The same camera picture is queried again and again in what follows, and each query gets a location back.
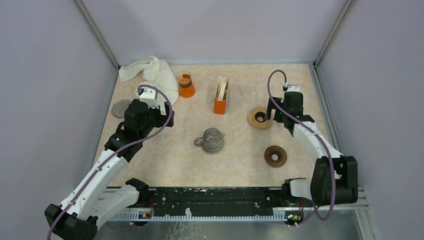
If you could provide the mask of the orange coffee filter box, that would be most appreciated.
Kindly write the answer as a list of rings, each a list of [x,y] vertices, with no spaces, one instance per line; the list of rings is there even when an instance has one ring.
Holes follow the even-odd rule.
[[[226,112],[228,98],[229,79],[227,77],[218,76],[217,88],[214,98],[213,112],[215,114],[224,115]]]

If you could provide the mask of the clear glass dripper cone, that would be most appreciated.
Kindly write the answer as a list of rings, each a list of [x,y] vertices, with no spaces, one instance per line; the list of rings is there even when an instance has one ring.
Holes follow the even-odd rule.
[[[132,103],[131,99],[120,99],[116,101],[111,107],[111,114],[117,119],[125,118],[125,111],[129,108]]]

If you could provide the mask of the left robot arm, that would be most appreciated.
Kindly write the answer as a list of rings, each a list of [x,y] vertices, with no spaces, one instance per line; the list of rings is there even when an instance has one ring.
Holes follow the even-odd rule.
[[[129,179],[104,200],[98,199],[145,141],[174,125],[174,115],[168,98],[163,106],[154,98],[134,99],[83,180],[60,204],[51,203],[45,209],[49,225],[46,238],[56,235],[63,240],[92,240],[115,214],[134,204],[146,206],[150,200],[149,185],[137,178]]]

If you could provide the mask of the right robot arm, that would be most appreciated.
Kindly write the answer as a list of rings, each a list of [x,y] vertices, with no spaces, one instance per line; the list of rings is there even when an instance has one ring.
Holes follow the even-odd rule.
[[[295,206],[301,198],[316,206],[356,203],[359,196],[358,163],[353,156],[336,150],[318,130],[315,120],[304,114],[303,94],[286,91],[282,98],[271,96],[265,118],[282,123],[315,161],[312,177],[284,182],[281,199]]]

